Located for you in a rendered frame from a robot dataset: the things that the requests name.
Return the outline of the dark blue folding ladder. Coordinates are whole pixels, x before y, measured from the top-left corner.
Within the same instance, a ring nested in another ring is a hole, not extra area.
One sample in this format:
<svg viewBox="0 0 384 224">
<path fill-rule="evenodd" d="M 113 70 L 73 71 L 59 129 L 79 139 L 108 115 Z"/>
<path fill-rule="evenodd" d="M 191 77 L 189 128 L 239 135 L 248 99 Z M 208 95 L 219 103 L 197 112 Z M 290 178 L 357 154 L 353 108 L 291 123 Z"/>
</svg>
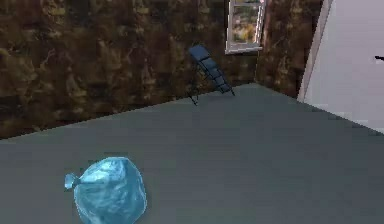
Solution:
<svg viewBox="0 0 384 224">
<path fill-rule="evenodd" d="M 204 79 L 212 82 L 214 88 L 222 94 L 230 92 L 235 95 L 232 86 L 224 76 L 224 72 L 212 59 L 208 50 L 202 45 L 195 45 L 188 49 L 188 53 L 196 64 L 197 70 L 204 75 Z"/>
</svg>

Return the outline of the white framed window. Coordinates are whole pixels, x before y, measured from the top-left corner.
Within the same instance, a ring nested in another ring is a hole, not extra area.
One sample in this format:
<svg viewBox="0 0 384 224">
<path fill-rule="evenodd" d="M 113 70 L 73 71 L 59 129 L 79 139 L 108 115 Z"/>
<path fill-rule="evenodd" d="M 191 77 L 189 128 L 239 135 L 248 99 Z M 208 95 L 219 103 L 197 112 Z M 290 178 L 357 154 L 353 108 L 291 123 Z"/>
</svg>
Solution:
<svg viewBox="0 0 384 224">
<path fill-rule="evenodd" d="M 229 0 L 226 54 L 262 49 L 267 0 Z"/>
</svg>

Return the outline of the blue plastic garbage bag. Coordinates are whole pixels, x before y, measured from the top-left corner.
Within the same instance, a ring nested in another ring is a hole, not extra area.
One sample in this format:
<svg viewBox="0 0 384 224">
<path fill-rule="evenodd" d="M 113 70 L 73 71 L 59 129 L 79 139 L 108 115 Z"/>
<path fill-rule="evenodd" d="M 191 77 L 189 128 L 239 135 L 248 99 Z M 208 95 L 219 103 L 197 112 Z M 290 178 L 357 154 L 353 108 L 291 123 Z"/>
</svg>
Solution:
<svg viewBox="0 0 384 224">
<path fill-rule="evenodd" d="M 66 174 L 64 187 L 72 190 L 82 224 L 135 224 L 145 213 L 143 177 L 127 157 L 107 157 L 78 177 Z"/>
</svg>

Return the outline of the white room door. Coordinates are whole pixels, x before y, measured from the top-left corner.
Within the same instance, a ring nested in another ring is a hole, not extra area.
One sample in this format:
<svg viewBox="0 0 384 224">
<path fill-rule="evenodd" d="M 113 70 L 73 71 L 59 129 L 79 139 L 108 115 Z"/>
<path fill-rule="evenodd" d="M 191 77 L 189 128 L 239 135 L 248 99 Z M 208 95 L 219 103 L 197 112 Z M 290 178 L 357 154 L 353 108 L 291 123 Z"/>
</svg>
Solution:
<svg viewBox="0 0 384 224">
<path fill-rule="evenodd" d="M 384 134 L 384 0 L 323 0 L 297 100 Z"/>
</svg>

